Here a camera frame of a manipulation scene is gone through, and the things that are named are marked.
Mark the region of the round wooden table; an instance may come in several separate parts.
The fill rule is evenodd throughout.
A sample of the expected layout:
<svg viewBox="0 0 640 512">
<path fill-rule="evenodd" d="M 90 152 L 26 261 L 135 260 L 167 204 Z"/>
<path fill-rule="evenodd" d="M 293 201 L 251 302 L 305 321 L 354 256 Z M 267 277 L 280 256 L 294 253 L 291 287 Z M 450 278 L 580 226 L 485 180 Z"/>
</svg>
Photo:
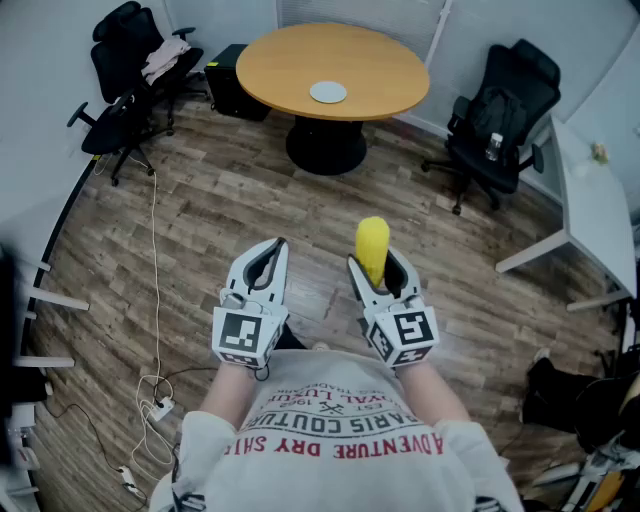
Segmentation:
<svg viewBox="0 0 640 512">
<path fill-rule="evenodd" d="M 316 175 L 348 173 L 364 160 L 366 121 L 384 120 L 418 105 L 429 90 L 423 61 L 385 34 L 344 24 L 302 24 L 249 44 L 237 78 L 256 100 L 294 115 L 286 151 Z M 347 90 L 337 104 L 314 101 L 310 87 L 335 81 Z"/>
</svg>

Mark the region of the pale pink garment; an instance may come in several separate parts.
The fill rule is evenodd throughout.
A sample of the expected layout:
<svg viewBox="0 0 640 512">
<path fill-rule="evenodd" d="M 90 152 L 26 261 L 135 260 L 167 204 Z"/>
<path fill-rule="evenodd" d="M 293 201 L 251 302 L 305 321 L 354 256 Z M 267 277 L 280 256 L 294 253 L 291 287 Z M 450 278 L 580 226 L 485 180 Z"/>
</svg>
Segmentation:
<svg viewBox="0 0 640 512">
<path fill-rule="evenodd" d="M 163 41 L 160 47 L 150 53 L 145 60 L 141 73 L 146 82 L 152 85 L 158 78 L 169 71 L 191 46 L 179 37 L 172 37 Z"/>
</svg>

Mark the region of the person's left forearm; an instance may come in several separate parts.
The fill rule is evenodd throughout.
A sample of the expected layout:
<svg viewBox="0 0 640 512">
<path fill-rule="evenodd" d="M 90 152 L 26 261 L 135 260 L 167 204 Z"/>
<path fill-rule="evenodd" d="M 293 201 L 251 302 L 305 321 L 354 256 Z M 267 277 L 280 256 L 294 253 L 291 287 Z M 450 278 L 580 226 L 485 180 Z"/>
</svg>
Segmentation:
<svg viewBox="0 0 640 512">
<path fill-rule="evenodd" d="M 199 410 L 225 420 L 238 430 L 251 408 L 256 383 L 252 369 L 221 363 Z"/>
</svg>

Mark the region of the black bag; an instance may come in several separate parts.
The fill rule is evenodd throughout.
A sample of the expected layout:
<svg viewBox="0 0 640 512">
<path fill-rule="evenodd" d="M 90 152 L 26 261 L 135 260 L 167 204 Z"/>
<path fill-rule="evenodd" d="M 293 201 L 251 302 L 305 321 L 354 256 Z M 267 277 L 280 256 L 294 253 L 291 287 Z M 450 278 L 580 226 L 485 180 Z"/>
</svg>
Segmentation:
<svg viewBox="0 0 640 512">
<path fill-rule="evenodd" d="M 472 102 L 470 123 L 476 139 L 488 143 L 493 134 L 502 136 L 502 149 L 510 149 L 523 131 L 527 111 L 509 90 L 491 86 Z"/>
</svg>

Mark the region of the white round plate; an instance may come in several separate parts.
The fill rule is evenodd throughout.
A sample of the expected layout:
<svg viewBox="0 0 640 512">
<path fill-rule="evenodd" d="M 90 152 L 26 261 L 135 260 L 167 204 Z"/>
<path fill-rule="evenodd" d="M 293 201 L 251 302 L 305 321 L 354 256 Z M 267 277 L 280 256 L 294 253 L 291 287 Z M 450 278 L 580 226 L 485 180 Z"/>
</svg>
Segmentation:
<svg viewBox="0 0 640 512">
<path fill-rule="evenodd" d="M 322 104 L 337 104 L 347 97 L 346 88 L 335 81 L 320 81 L 313 84 L 309 90 L 311 98 Z"/>
</svg>

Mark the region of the person's white printed t-shirt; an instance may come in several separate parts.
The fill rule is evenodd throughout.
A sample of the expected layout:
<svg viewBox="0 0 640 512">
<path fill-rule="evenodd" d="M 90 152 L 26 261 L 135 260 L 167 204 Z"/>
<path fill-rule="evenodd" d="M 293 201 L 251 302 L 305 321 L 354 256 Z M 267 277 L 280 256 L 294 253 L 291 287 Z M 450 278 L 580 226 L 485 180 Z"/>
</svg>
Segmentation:
<svg viewBox="0 0 640 512">
<path fill-rule="evenodd" d="M 425 424 L 396 370 L 276 351 L 238 430 L 200 407 L 185 415 L 149 512 L 524 512 L 483 427 Z"/>
</svg>

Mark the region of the black office chair with headrest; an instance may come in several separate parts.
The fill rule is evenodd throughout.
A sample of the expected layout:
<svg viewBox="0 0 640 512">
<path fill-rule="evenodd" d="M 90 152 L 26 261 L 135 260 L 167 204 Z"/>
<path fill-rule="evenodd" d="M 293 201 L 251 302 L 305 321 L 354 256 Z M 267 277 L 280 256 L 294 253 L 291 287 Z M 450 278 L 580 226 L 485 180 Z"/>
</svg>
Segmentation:
<svg viewBox="0 0 640 512">
<path fill-rule="evenodd" d="M 169 38 L 179 37 L 187 42 L 187 36 L 194 31 L 193 27 L 180 28 Z M 127 0 L 107 14 L 95 26 L 92 38 L 95 45 L 91 49 L 91 59 L 107 103 L 114 104 L 125 91 L 140 88 L 149 96 L 152 106 L 163 101 L 167 103 L 168 133 L 172 134 L 173 109 L 178 97 L 191 94 L 211 99 L 208 90 L 191 86 L 194 80 L 205 79 L 202 72 L 195 70 L 204 55 L 197 47 L 191 46 L 179 57 L 177 64 L 152 85 L 146 82 L 141 73 L 146 57 L 169 38 L 159 32 L 151 9 L 136 0 Z"/>
</svg>

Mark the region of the person's black trouser leg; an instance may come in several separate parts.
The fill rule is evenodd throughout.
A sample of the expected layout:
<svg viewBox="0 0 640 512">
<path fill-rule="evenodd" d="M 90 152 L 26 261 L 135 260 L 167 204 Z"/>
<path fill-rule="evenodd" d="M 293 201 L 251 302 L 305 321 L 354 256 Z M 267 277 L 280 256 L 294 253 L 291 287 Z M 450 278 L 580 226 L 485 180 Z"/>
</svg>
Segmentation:
<svg viewBox="0 0 640 512">
<path fill-rule="evenodd" d="M 275 350 L 306 350 L 307 347 L 293 334 L 287 324 L 284 324 L 282 333 L 275 345 Z"/>
</svg>

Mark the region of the black mesh office chair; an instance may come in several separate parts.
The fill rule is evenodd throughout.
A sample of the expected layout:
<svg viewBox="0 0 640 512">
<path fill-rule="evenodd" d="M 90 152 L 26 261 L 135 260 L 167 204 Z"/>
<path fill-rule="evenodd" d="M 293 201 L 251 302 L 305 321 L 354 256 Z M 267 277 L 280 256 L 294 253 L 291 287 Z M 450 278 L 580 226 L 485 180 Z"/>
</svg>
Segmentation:
<svg viewBox="0 0 640 512">
<path fill-rule="evenodd" d="M 561 98 L 561 71 L 559 66 L 543 51 L 525 39 L 510 47 L 494 44 L 489 48 L 486 67 L 480 88 L 469 99 L 458 97 L 453 106 L 445 141 L 449 159 L 436 161 L 425 159 L 421 165 L 424 172 L 432 167 L 459 177 L 456 202 L 452 213 L 461 214 L 462 203 L 471 183 L 476 183 L 489 197 L 490 206 L 500 208 L 498 193 L 512 194 L 517 190 L 520 173 L 531 167 L 544 172 L 544 156 L 540 146 L 533 143 L 526 158 L 520 150 L 524 148 L 532 128 L 554 107 Z M 491 86 L 509 90 L 525 106 L 527 120 L 514 145 L 502 149 L 498 160 L 492 162 L 485 156 L 488 143 L 476 139 L 470 123 L 472 102 L 481 92 Z"/>
</svg>

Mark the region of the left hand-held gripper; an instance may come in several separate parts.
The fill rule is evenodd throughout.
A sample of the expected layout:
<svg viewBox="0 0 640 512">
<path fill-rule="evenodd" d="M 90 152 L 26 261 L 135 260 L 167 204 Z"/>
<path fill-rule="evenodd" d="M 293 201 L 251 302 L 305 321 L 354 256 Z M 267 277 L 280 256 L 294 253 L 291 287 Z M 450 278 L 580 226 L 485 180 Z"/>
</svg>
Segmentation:
<svg viewBox="0 0 640 512">
<path fill-rule="evenodd" d="M 233 261 L 221 305 L 213 311 L 212 350 L 220 361 L 250 369 L 268 365 L 289 315 L 286 307 L 277 305 L 284 301 L 288 258 L 287 241 L 272 238 Z M 274 304 L 242 296 L 251 294 L 266 295 Z"/>
</svg>

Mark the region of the white desk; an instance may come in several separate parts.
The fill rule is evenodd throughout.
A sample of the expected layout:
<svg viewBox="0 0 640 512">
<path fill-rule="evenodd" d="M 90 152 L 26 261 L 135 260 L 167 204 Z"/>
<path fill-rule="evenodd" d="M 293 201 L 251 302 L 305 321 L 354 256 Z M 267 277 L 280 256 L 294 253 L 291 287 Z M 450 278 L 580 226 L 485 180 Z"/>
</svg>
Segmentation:
<svg viewBox="0 0 640 512">
<path fill-rule="evenodd" d="M 595 162 L 589 144 L 552 117 L 536 137 L 552 143 L 562 194 L 563 227 L 495 265 L 505 273 L 567 243 L 588 257 L 617 285 L 601 297 L 566 306 L 569 312 L 604 307 L 637 297 L 632 226 L 626 196 L 607 165 Z"/>
<path fill-rule="evenodd" d="M 87 311 L 90 305 L 82 300 L 53 293 L 29 285 L 20 272 L 20 265 L 50 271 L 44 262 L 17 257 L 7 247 L 0 246 L 0 373 L 13 368 L 71 368 L 75 361 L 68 357 L 22 356 L 21 326 L 29 319 L 26 304 L 39 300 L 68 308 Z"/>
</svg>

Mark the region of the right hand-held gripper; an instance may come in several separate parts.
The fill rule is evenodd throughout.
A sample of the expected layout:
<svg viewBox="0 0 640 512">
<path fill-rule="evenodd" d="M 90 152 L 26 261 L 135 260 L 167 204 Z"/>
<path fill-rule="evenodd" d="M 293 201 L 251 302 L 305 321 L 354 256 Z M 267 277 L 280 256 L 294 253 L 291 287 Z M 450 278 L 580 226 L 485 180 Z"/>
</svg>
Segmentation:
<svg viewBox="0 0 640 512">
<path fill-rule="evenodd" d="M 357 258 L 347 256 L 347 271 L 358 301 L 377 305 L 388 292 L 375 287 Z M 420 278 L 414 266 L 396 248 L 387 252 L 387 290 L 397 301 L 365 313 L 364 336 L 381 361 L 392 369 L 426 359 L 439 344 L 435 310 L 420 294 Z"/>
</svg>

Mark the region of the yellow banana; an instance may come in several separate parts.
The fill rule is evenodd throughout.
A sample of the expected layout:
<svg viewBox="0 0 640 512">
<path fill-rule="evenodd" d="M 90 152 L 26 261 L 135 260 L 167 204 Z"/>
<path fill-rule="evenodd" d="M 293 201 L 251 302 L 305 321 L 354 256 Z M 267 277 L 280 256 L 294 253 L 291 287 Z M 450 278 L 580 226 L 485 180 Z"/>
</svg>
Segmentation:
<svg viewBox="0 0 640 512">
<path fill-rule="evenodd" d="M 384 277 L 389 242 L 390 228 L 383 218 L 368 217 L 359 223 L 355 238 L 356 259 L 376 288 Z"/>
</svg>

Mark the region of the black computer tower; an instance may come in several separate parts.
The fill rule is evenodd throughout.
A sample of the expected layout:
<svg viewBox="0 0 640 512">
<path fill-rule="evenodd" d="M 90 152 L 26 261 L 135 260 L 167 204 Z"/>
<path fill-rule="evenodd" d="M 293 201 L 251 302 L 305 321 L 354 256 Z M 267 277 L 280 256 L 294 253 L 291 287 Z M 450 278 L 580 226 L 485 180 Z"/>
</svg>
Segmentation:
<svg viewBox="0 0 640 512">
<path fill-rule="evenodd" d="M 246 44 L 231 44 L 204 68 L 211 91 L 211 109 L 222 115 L 262 122 L 271 108 L 249 95 L 241 86 L 236 64 Z"/>
</svg>

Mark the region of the person's right forearm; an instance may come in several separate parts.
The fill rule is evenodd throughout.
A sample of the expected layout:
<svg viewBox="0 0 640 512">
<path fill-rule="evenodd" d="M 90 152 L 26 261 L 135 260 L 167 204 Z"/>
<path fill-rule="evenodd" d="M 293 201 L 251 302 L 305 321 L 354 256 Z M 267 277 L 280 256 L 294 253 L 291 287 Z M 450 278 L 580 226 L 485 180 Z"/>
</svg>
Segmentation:
<svg viewBox="0 0 640 512">
<path fill-rule="evenodd" d="M 397 377 L 413 414 L 427 425 L 440 421 L 470 422 L 459 397 L 428 360 L 399 367 Z"/>
</svg>

